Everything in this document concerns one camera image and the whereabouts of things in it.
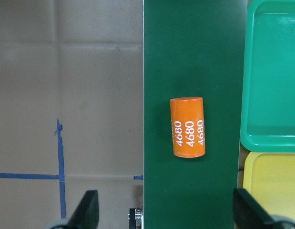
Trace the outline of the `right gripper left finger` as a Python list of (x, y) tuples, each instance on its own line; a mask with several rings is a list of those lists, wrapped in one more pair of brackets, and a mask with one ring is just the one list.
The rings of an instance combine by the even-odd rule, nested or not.
[(98, 190), (87, 190), (69, 219), (49, 224), (47, 229), (96, 229), (99, 224)]

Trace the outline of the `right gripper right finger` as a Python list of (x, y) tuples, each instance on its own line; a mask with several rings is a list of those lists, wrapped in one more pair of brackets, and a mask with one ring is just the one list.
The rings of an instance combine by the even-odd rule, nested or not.
[(233, 219), (239, 229), (295, 229), (290, 219), (274, 219), (244, 188), (233, 191)]

